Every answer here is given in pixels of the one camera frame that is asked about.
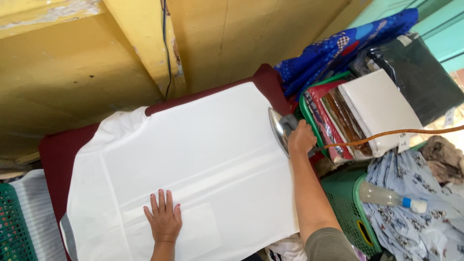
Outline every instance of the blue patterned fabric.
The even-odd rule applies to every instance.
[[[423,214],[363,203],[379,243],[396,260],[464,260],[464,198],[440,187],[420,152],[387,152],[371,162],[366,181],[411,199],[427,200]]]
[[[284,95],[288,97],[296,93],[299,99],[306,87],[346,71],[359,50],[406,33],[417,19],[417,9],[405,9],[370,24],[333,34],[306,47],[299,57],[281,61],[274,68],[284,81]]]

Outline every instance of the water bottle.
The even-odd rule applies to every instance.
[[[391,189],[372,185],[367,181],[363,181],[359,187],[359,200],[389,207],[403,206],[420,214],[427,211],[427,201],[403,197]]]

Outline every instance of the shirt sleeve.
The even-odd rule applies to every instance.
[[[306,241],[308,261],[359,261],[346,236],[336,228],[321,228]]]

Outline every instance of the hand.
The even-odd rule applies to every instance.
[[[166,192],[166,202],[164,202],[164,191],[162,189],[158,191],[158,199],[159,204],[156,204],[155,195],[151,194],[150,202],[153,215],[148,207],[143,207],[148,222],[150,222],[153,239],[155,243],[175,243],[182,227],[180,204],[177,204],[173,210],[173,197],[169,190]]]
[[[292,131],[289,136],[289,154],[308,154],[316,145],[317,138],[311,130],[311,125],[306,124],[306,120],[300,120],[296,130]]]

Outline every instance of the maroon ironing board cover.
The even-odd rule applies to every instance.
[[[290,108],[281,89],[280,75],[268,64],[262,64],[252,77],[153,105],[145,110],[145,114],[149,116],[246,82],[253,82],[277,112],[282,115],[290,114]],[[58,223],[66,212],[74,158],[77,152],[93,138],[98,126],[99,124],[93,124],[76,130],[59,132],[40,141],[40,158]]]

